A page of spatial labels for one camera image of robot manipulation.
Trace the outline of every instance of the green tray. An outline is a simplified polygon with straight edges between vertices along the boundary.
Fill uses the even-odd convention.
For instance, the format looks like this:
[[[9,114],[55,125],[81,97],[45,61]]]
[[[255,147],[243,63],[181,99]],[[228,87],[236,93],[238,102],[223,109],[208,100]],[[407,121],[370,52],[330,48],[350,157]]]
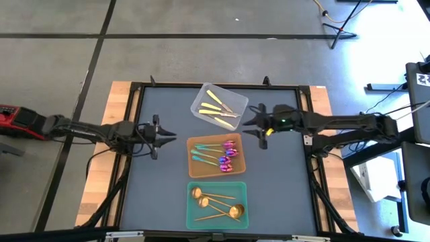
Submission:
[[[226,204],[235,205],[242,204],[245,207],[245,213],[239,220],[240,222],[231,219],[228,216],[220,216],[218,218],[209,218],[206,220],[195,221],[194,219],[202,218],[219,214],[218,211],[210,208],[200,208],[197,200],[191,196],[191,189],[194,187],[202,189],[203,193],[219,194],[224,196],[232,196],[236,199],[215,198]],[[187,187],[187,228],[188,229],[247,229],[249,226],[248,204],[247,204],[247,185],[241,181],[234,182],[198,182],[192,181]],[[221,205],[217,202],[210,201],[210,204],[228,212],[229,207]]]

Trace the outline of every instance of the gray floor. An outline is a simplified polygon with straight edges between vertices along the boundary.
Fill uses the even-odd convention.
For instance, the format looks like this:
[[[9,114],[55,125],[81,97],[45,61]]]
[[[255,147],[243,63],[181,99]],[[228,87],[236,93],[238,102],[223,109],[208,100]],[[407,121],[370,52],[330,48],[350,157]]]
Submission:
[[[335,19],[344,19],[351,3],[320,1]],[[3,0],[1,33],[98,34],[109,0]],[[239,33],[333,34],[320,26],[312,0],[197,1],[122,0],[116,3],[108,34]],[[402,83],[404,65],[430,54],[430,26],[413,0],[371,4],[347,30],[356,40],[330,50],[326,40],[105,40],[81,120],[100,123],[112,81],[260,83],[325,85],[334,114],[364,111],[385,93],[366,93],[366,83]],[[33,108],[41,114],[71,116],[94,51],[94,39],[0,39],[0,103]],[[376,110],[407,102],[395,93]],[[34,140],[1,142],[26,150],[24,157],[1,156],[0,233],[32,230],[60,149]],[[85,164],[93,147],[73,145],[47,229],[74,225],[85,185]],[[372,204],[350,175],[361,232],[394,238],[396,207]],[[428,227],[411,223],[404,239],[423,239]]]

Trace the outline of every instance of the tripod stand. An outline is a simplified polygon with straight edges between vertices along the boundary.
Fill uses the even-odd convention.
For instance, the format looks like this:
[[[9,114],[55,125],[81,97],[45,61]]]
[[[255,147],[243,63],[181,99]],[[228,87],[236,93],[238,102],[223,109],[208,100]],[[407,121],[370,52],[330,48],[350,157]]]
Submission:
[[[343,28],[347,25],[348,21],[351,19],[351,17],[352,17],[352,15],[354,14],[355,10],[357,10],[357,8],[358,8],[358,5],[360,5],[360,3],[361,3],[362,1],[363,1],[363,0],[359,0],[359,1],[358,1],[357,5],[354,7],[354,9],[352,9],[352,12],[349,14],[348,18],[343,22],[342,27],[338,28],[338,27],[336,27],[336,26],[332,26],[332,25],[330,25],[330,24],[326,24],[326,23],[323,23],[323,24],[322,24],[323,26],[327,26],[327,27],[330,27],[330,28],[332,28],[332,29],[337,30],[337,34],[336,34],[336,37],[335,37],[335,41],[333,41],[333,43],[332,43],[332,45],[331,45],[330,49],[334,49],[334,48],[336,47],[337,41],[339,40],[339,38],[341,37],[341,35],[343,35],[343,33],[346,33],[346,34],[348,34],[348,35],[347,35],[347,36],[343,36],[343,37],[342,37],[342,39],[346,39],[346,38],[354,38],[354,37],[356,37],[356,36],[357,36],[357,34],[354,34],[354,33],[351,33],[351,32],[346,32],[345,30],[343,30]],[[327,14],[329,14],[329,12],[328,12],[327,10],[325,10],[325,11],[323,11],[322,16],[325,16],[325,15],[327,15]]]

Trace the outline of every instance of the gold spoon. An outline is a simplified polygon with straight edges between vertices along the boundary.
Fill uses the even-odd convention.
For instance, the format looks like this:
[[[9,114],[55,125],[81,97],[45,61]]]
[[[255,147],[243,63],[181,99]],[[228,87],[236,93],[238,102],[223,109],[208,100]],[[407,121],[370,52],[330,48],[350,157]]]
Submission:
[[[217,195],[217,194],[204,194],[204,193],[202,193],[202,190],[199,187],[194,187],[193,189],[191,189],[191,196],[193,196],[193,198],[198,199],[202,195],[205,195],[205,196],[214,196],[214,197],[219,197],[219,198],[227,198],[227,199],[236,199],[236,198],[233,198],[233,197],[223,196],[223,195]]]
[[[230,208],[230,211],[228,213],[226,213],[226,212],[222,211],[221,209],[218,209],[218,208],[210,205],[209,204],[209,200],[206,199],[206,198],[207,197],[200,198],[198,200],[199,207],[204,208],[206,206],[210,206],[211,208],[213,208],[213,209],[215,209],[215,210],[217,210],[218,212],[221,212],[221,213],[217,214],[217,215],[206,216],[206,217],[203,217],[203,218],[197,218],[197,219],[195,219],[195,221],[205,220],[205,219],[209,219],[209,218],[216,218],[216,217],[219,217],[219,216],[229,216],[229,217],[233,218],[234,220],[240,222],[240,220],[237,219],[237,218],[239,218],[240,216],[242,216],[243,213],[245,212],[245,207],[242,204],[237,204],[237,205],[232,206]]]

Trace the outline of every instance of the gray table surface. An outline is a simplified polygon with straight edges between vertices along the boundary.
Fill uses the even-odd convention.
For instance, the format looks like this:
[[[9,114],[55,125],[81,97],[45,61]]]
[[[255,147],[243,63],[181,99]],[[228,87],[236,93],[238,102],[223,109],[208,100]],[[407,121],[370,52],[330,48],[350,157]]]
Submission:
[[[402,143],[408,213],[413,221],[425,225],[430,225],[430,214],[421,195],[421,183],[430,177],[429,153],[429,147]]]
[[[417,73],[420,73],[416,63],[408,63],[407,82],[411,104],[427,102],[430,99],[430,86],[417,84]],[[430,108],[422,108],[412,114],[415,129],[415,139],[418,143],[430,144]]]
[[[247,164],[243,174],[208,179],[188,176],[186,140],[191,136],[229,132],[191,114],[189,108],[198,91],[198,88],[145,89],[140,122],[159,114],[162,126],[177,133],[178,139],[165,145],[156,161],[149,157],[133,159],[121,229],[189,231],[185,226],[188,182],[242,181],[247,184],[249,228],[224,232],[316,235],[302,138],[296,132],[272,135],[266,151],[258,148],[254,136],[242,134]],[[293,91],[233,91],[247,96],[249,105],[265,103],[269,112],[276,104],[297,106]],[[252,117],[253,113],[247,110],[242,122]]]

